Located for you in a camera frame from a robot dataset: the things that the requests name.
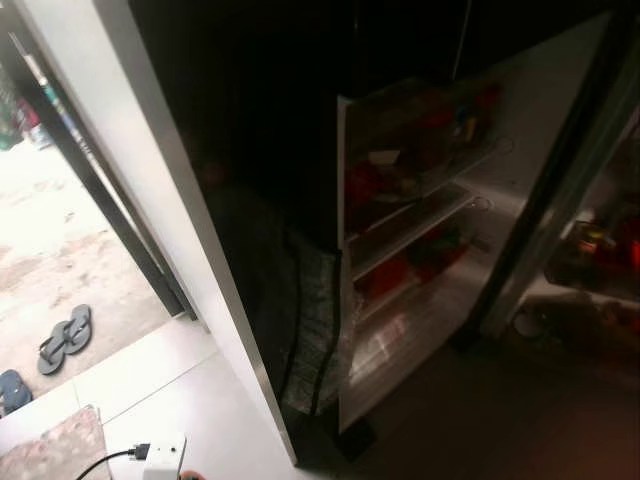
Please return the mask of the clear fridge drawer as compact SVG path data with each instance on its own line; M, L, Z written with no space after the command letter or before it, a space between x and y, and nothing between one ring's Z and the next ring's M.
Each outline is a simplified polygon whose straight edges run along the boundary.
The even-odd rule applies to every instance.
M590 262L582 260L577 250L580 233L585 228L605 233L604 241ZM632 270L625 257L620 256L614 239L617 228L605 228L591 221L576 221L544 266L545 279L562 287L579 288L617 300L640 301L640 270Z

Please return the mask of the fridge door with white shelves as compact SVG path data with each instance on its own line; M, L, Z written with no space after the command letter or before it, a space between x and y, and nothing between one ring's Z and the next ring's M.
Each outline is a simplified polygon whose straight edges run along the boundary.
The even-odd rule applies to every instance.
M355 209L342 195L340 433L360 425L475 316L547 164L562 155L571 120L585 109L609 40L611 17L600 14L451 87L406 81L343 106L343 182L348 165L367 163L381 173L381 188ZM424 169L417 122L438 108L454 111L448 156ZM479 119L471 143L456 134L465 115ZM380 300L356 291L361 276L394 256L407 261L407 247L438 227L461 227L467 243L442 274L424 282L410 266L406 283Z

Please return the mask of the black glass fridge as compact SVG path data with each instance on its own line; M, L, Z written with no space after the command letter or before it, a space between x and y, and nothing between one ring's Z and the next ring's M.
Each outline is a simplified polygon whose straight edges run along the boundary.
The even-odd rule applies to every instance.
M640 0L0 0L67 91L198 320L298 466L358 479L477 477L530 425L481 374L492 323L547 257L637 109ZM355 429L343 355L342 108L406 81L448 88L611 17L611 40L476 314Z

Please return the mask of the red food box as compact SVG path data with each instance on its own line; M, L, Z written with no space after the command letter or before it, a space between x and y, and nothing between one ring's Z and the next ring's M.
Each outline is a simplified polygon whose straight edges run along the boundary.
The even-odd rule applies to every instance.
M625 257L627 265L632 270L640 270L640 216L632 215L623 220L616 230L614 230L620 256Z

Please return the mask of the gold lidded jar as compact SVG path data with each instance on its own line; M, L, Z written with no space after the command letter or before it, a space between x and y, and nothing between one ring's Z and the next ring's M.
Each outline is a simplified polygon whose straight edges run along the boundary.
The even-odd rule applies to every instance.
M581 259L586 262L593 260L604 239L605 233L603 230L595 228L582 229L579 242L577 242L577 250L579 250Z

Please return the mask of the clear crisper drawer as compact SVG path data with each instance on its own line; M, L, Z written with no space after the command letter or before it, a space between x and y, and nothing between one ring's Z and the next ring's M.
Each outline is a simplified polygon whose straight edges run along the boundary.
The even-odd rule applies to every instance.
M640 360L640 311L588 294L527 298L512 317L513 332L534 346L605 365Z

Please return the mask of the green and red packet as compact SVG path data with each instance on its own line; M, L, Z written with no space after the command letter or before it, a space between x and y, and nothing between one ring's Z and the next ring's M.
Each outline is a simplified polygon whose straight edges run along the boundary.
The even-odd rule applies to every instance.
M447 270L466 250L461 227L438 227L417 238L404 253L415 274L428 282Z

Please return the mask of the red lidded jar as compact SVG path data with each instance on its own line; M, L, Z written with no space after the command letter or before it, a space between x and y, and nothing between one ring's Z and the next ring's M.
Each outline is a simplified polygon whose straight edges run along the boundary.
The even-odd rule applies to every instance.
M451 108L431 110L419 118L416 160L424 169L431 169L447 160L451 142L454 111Z

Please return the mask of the red food packet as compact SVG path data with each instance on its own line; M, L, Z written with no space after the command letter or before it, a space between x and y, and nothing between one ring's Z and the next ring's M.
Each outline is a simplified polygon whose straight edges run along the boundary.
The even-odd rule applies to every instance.
M381 262L370 273L361 276L356 282L356 291L367 301L380 300L394 289L406 283L410 275L410 265L402 256L394 256Z
M367 163L348 165L344 170L344 204L356 209L375 200L381 188L381 173Z

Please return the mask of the white power strip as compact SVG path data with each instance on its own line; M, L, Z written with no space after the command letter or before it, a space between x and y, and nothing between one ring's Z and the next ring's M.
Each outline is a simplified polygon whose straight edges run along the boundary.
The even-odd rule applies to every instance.
M174 433L142 443L150 443L151 451L147 460L141 461L140 480L186 480L183 476L186 435Z

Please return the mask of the grey sandal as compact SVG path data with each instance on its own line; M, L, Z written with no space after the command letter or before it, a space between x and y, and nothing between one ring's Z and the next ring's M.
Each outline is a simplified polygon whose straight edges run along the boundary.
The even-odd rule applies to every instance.
M64 334L67 339L67 355L78 355L88 346L93 337L93 310L86 303L81 303L70 312L70 320L65 326Z
M67 339L64 335L50 335L38 348L37 370L41 375L51 376L61 370L65 362Z

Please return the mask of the marble pattern floor mat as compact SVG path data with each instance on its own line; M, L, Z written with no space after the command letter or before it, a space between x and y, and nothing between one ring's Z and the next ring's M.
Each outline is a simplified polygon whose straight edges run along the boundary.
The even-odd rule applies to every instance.
M77 480L108 456L99 408L86 406L0 454L0 480Z

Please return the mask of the blue sandal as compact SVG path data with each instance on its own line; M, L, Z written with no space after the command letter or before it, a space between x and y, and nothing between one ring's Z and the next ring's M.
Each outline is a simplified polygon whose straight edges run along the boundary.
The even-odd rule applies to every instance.
M18 411L35 399L18 371L9 369L0 372L0 416Z

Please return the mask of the dark sliding door frame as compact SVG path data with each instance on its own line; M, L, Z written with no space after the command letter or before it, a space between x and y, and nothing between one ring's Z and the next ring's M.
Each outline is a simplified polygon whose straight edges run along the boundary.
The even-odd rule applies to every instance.
M172 316L195 315L195 307L187 300L177 275L160 255L155 238L141 224L133 202L124 195L118 175L106 163L96 140L84 132L81 114L68 104L67 91L58 79L50 76L51 65L35 41L18 27L0 27L0 63L5 59L23 61L22 67L13 67L15 86L32 96L29 102L41 116L46 132L161 305Z

